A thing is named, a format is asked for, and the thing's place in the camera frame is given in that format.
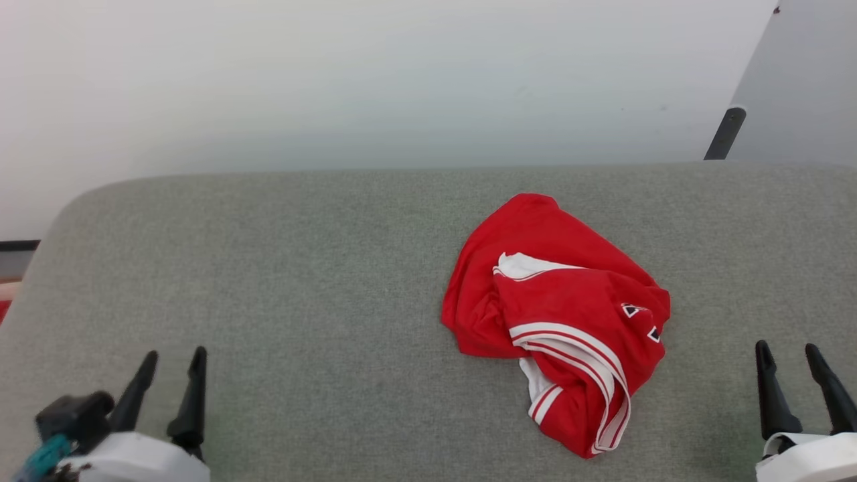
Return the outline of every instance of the red cloth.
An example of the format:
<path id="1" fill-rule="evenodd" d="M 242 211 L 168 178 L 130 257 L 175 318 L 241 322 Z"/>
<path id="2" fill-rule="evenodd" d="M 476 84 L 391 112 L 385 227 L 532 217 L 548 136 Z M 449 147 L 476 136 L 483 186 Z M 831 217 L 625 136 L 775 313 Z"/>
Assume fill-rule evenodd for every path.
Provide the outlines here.
<path id="1" fill-rule="evenodd" d="M 664 350 L 669 294 L 548 196 L 515 196 L 468 238 L 442 322 L 462 353 L 521 358 L 530 416 L 590 458 L 615 449 Z"/>
<path id="2" fill-rule="evenodd" d="M 11 305 L 11 301 L 0 301 L 0 323 L 3 322 L 3 319 L 6 317 L 6 311 L 9 311 Z"/>

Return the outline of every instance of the gray fabric surface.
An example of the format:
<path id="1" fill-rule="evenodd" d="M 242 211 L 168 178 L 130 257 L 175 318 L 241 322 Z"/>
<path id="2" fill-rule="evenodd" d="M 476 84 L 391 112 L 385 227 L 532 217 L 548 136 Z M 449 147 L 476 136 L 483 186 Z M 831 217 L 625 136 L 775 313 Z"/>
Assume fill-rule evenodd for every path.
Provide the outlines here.
<path id="1" fill-rule="evenodd" d="M 583 461 L 527 417 L 511 360 L 440 325 L 458 250 L 521 191 L 554 196 L 671 291 L 667 356 L 613 453 Z M 809 431 L 803 359 L 857 392 L 857 174 L 722 162 L 135 181 L 73 202 L 0 326 L 0 476 L 65 394 L 118 394 L 162 359 L 139 428 L 163 436 L 210 353 L 214 481 L 753 480 L 753 343 Z"/>

